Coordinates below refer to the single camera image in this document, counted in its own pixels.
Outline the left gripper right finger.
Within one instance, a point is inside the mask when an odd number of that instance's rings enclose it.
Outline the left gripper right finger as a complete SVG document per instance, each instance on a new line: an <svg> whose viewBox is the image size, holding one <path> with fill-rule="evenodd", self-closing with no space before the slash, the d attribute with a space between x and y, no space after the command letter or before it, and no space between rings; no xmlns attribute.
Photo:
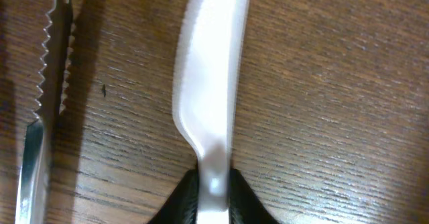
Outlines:
<svg viewBox="0 0 429 224"><path fill-rule="evenodd" d="M234 168L230 171L230 218L232 224L279 224Z"/></svg>

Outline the metal serrated tongs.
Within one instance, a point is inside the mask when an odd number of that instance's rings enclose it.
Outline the metal serrated tongs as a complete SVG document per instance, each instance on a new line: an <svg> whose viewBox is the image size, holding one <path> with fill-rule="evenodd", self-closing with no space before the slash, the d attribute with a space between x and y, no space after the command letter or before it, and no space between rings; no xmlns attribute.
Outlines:
<svg viewBox="0 0 429 224"><path fill-rule="evenodd" d="M34 111L36 120L25 131L19 174L15 210L15 222L19 224L43 223L46 217L52 145L62 104L64 71L73 22L72 1L53 0L46 17L46 39L42 42L44 53L40 57L42 68L38 71L42 81L37 84L40 94L36 97L38 107Z"/></svg>

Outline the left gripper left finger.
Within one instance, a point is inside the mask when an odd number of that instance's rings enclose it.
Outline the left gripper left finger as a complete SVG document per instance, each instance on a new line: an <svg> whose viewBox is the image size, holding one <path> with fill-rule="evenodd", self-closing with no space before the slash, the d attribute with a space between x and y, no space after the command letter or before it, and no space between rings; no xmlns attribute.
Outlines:
<svg viewBox="0 0 429 224"><path fill-rule="evenodd" d="M177 187L148 224L195 224L198 207L198 170L185 173Z"/></svg>

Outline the pink plastic knife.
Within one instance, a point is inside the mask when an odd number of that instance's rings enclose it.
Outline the pink plastic knife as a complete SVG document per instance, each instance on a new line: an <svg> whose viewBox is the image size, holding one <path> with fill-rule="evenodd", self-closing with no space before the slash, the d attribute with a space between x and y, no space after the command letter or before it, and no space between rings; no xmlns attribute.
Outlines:
<svg viewBox="0 0 429 224"><path fill-rule="evenodd" d="M229 171L249 0L189 0L178 40L174 123L196 153L197 223L230 223Z"/></svg>

